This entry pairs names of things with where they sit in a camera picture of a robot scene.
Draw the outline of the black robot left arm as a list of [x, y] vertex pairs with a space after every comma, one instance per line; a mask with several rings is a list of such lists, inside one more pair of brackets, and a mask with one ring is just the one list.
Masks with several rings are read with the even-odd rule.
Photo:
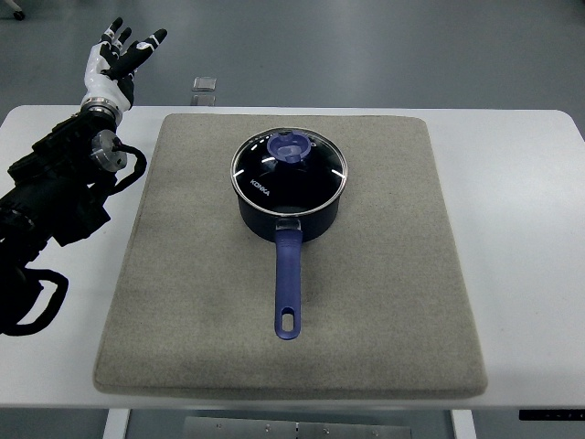
[[13, 188], [1, 198], [1, 332], [24, 337], [46, 328], [69, 281], [33, 262], [50, 240], [60, 246], [90, 237], [110, 216], [105, 201], [145, 173], [147, 159], [116, 134], [122, 113], [91, 98], [14, 162]]

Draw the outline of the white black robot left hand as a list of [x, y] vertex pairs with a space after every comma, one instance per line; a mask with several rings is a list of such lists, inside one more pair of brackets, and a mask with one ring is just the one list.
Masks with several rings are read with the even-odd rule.
[[122, 25], [122, 18], [116, 18], [90, 49], [84, 74], [87, 92], [81, 101], [82, 106], [103, 100], [120, 115], [130, 110], [134, 101], [135, 72], [167, 36], [167, 30], [161, 28], [125, 48], [132, 30], [129, 27], [122, 29]]

